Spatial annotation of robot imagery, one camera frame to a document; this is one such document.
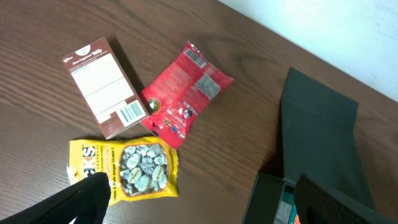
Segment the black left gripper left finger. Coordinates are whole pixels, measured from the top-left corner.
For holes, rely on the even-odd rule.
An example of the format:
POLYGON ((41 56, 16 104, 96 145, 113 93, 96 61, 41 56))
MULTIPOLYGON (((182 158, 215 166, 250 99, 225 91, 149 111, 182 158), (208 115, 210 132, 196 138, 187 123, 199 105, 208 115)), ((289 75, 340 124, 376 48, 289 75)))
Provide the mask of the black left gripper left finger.
POLYGON ((108 176, 97 172, 1 223, 102 224, 110 197, 108 176))

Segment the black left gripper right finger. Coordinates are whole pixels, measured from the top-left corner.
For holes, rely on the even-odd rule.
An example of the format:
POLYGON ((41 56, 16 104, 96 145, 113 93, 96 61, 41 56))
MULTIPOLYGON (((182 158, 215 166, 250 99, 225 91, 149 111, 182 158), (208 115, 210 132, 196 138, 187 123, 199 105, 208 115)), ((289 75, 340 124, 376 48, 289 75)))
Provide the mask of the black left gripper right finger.
POLYGON ((301 224, 397 224, 340 191, 301 175, 294 190, 301 224))

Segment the teal Chunkies snack box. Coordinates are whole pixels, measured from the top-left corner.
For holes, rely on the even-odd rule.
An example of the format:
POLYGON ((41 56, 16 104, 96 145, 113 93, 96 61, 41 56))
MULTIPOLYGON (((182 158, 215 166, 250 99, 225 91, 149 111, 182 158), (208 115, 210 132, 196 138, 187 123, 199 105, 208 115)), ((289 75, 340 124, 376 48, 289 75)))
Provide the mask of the teal Chunkies snack box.
POLYGON ((294 187, 284 186, 273 224, 300 224, 294 201, 294 187))

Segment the black gift box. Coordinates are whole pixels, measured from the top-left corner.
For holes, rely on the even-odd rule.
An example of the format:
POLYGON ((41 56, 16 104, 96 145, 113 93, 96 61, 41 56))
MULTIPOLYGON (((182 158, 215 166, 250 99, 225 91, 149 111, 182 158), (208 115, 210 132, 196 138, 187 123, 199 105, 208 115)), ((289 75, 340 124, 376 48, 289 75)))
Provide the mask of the black gift box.
POLYGON ((354 142, 357 102, 291 68, 280 99, 277 143, 283 175, 260 170, 244 223, 273 223, 285 185, 301 175, 374 209, 354 142))

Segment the brown and white snack box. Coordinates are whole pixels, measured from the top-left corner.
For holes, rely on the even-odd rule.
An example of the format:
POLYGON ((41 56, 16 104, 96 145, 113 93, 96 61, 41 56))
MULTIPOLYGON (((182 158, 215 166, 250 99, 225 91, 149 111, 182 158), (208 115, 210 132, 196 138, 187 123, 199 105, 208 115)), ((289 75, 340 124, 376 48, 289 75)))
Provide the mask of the brown and white snack box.
POLYGON ((64 56, 62 63, 106 139, 149 116, 104 37, 64 56))

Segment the red candy bag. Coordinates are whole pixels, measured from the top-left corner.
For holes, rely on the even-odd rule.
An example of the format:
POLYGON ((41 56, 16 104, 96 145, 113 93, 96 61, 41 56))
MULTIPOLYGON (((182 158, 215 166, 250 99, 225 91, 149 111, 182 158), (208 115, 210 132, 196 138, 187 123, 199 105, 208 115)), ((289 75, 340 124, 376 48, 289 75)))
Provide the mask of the red candy bag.
POLYGON ((233 78, 224 74, 191 43, 144 90, 150 116, 142 124, 176 149, 186 139, 197 116, 233 78))

